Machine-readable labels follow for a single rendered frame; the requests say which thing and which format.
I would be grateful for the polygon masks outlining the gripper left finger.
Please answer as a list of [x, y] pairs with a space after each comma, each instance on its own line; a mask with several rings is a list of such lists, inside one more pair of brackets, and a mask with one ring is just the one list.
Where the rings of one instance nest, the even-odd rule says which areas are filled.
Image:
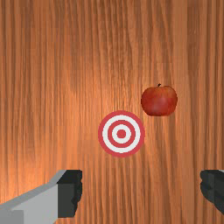
[[44, 185], [0, 205], [0, 224], [54, 224], [75, 216], [82, 195], [82, 171], [61, 170]]

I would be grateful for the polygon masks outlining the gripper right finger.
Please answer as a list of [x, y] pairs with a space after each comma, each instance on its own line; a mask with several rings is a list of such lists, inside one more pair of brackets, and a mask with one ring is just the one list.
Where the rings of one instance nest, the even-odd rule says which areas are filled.
[[200, 178], [203, 196], [224, 214], [224, 170], [204, 170]]

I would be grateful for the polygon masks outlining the red apple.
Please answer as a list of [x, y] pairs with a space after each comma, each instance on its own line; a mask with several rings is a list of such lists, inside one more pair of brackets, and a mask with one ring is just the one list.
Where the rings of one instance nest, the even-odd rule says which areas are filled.
[[170, 86], [148, 87], [141, 97], [143, 111], [148, 116], [169, 116], [178, 103], [176, 91]]

